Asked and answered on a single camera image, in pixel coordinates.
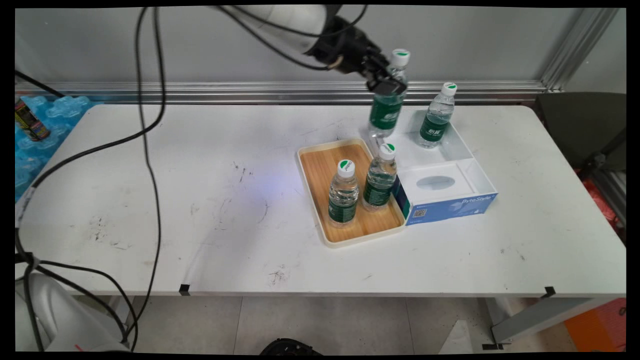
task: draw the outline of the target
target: gray wall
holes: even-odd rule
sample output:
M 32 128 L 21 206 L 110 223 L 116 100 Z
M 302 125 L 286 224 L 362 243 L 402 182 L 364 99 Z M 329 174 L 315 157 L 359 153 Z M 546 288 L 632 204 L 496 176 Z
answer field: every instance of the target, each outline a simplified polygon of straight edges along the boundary
M 564 88 L 627 93 L 627 9 L 620 9 Z
M 355 18 L 361 7 L 345 5 Z M 139 8 L 17 9 L 16 67 L 41 81 L 134 81 Z M 359 28 L 385 53 L 412 51 L 413 80 L 537 80 L 577 14 L 575 8 L 371 5 Z M 150 15 L 143 68 L 157 79 Z M 348 81 L 288 63 L 222 13 L 204 7 L 161 11 L 168 81 Z M 300 56 L 310 63 L 312 58 Z

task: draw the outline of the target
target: can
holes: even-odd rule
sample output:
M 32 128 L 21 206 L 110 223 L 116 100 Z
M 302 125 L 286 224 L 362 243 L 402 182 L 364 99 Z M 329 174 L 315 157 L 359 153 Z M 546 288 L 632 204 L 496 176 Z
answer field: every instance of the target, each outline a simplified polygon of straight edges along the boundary
M 16 97 L 15 103 L 15 122 L 31 141 L 40 141 L 51 133 L 19 97 Z

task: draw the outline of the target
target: white bottle cap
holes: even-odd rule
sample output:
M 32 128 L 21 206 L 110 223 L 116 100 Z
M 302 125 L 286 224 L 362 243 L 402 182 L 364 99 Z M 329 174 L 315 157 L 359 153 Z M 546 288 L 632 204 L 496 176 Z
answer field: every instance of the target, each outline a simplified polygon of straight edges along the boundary
M 380 152 L 378 154 L 382 160 L 393 160 L 396 157 L 396 147 L 390 143 L 384 143 L 380 145 Z
M 395 67 L 405 67 L 409 63 L 411 53 L 406 49 L 396 49 L 391 53 L 391 65 Z
M 442 85 L 442 89 L 440 90 L 440 92 L 442 92 L 446 96 L 453 96 L 453 95 L 456 95 L 457 89 L 458 89 L 458 86 L 456 84 L 448 82 Z
M 351 177 L 356 173 L 356 165 L 349 159 L 338 162 L 338 175 L 341 177 Z

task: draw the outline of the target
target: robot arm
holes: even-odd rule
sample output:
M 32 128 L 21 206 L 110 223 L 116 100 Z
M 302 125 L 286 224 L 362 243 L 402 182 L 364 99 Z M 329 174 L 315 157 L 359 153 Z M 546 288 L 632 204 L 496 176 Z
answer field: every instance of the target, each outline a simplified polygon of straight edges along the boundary
M 364 32 L 354 26 L 343 31 L 348 27 L 349 22 L 335 15 L 341 6 L 282 4 L 226 5 L 224 7 L 259 31 L 278 37 L 292 49 L 313 56 L 332 69 L 343 74 L 359 73 L 367 80 L 367 88 L 371 92 L 381 95 L 404 92 L 406 85 L 388 73 L 389 62 L 381 54 L 381 49 L 371 42 Z M 269 25 L 265 21 L 320 36 L 310 37 L 293 33 Z

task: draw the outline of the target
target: green bottle label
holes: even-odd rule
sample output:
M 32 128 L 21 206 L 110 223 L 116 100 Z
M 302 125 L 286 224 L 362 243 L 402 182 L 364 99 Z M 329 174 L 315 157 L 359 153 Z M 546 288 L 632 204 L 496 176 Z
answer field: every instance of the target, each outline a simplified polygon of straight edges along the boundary
M 444 135 L 444 131 L 447 129 L 448 125 L 448 122 L 444 124 L 434 124 L 427 116 L 425 116 L 424 121 L 422 122 L 422 127 L 420 128 L 420 136 L 429 142 L 439 141 L 442 138 L 442 135 Z
M 329 199 L 329 217 L 336 222 L 351 221 L 351 219 L 356 215 L 357 204 L 357 202 L 354 202 L 353 205 L 340 206 L 338 204 L 334 204 L 333 201 Z
M 402 108 L 402 101 L 399 104 L 387 105 L 374 98 L 369 122 L 378 129 L 393 129 L 400 115 L 400 108 Z
M 391 187 L 388 187 L 386 189 L 379 189 L 370 184 L 369 180 L 367 179 L 367 183 L 364 186 L 364 201 L 373 206 L 382 206 L 389 201 L 390 195 Z

